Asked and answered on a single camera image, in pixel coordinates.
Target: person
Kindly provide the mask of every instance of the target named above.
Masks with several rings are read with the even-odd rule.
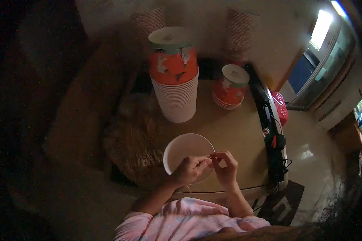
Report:
[[[219,166],[221,160],[226,167]],[[214,167],[227,193],[227,207],[188,197],[165,204],[177,188],[193,183],[208,166]],[[212,235],[221,240],[269,227],[269,222],[254,215],[236,182],[236,173],[237,161],[228,151],[212,153],[210,158],[185,158],[155,191],[137,200],[116,228],[115,240],[211,239]]]

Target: hand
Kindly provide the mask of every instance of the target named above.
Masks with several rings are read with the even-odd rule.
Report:
[[[193,183],[205,168],[212,163],[208,157],[186,157],[177,169],[170,175],[170,180],[176,188]]]
[[[232,157],[232,154],[228,151],[215,152],[210,155],[210,158],[212,159],[217,179],[220,182],[220,184],[223,186],[225,191],[238,187],[238,184],[236,182],[237,161]],[[225,161],[227,167],[219,166],[218,163],[221,160]]]

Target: person's left hand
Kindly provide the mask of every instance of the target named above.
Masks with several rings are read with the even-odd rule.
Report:
[[[170,175],[170,181],[176,188],[184,187],[193,183],[205,168],[212,163],[208,157],[186,157],[177,169]]]

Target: pink shirt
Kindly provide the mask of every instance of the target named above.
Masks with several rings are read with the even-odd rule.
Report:
[[[224,227],[236,232],[270,226],[258,217],[230,218],[226,207],[186,197],[165,204],[154,217],[129,213],[116,230],[114,240],[190,240],[217,233]]]

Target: red plastic stool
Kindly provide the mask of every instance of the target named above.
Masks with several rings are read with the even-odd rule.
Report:
[[[281,126],[283,127],[288,121],[288,111],[286,104],[284,103],[283,96],[278,92],[272,91],[272,98],[274,99],[276,110],[278,111]]]

